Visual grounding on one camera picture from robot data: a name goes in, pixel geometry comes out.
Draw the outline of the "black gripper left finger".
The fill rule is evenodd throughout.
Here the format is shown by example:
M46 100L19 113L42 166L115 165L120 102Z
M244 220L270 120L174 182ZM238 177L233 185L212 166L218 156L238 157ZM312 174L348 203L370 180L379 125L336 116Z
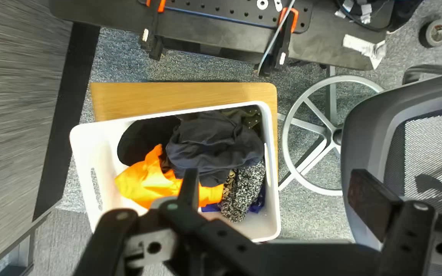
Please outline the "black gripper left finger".
M198 171L189 169L180 195L146 215L104 214L74 276L141 276L152 264L181 276L261 276L261 251L226 223L201 217L198 195Z

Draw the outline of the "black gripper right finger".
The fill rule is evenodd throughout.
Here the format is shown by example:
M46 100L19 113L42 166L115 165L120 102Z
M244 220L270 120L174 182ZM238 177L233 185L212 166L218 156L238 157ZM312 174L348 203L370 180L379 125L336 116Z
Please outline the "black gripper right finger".
M382 243L376 276L434 276L442 269L442 215L424 202L402 202L370 172L352 172L350 208Z

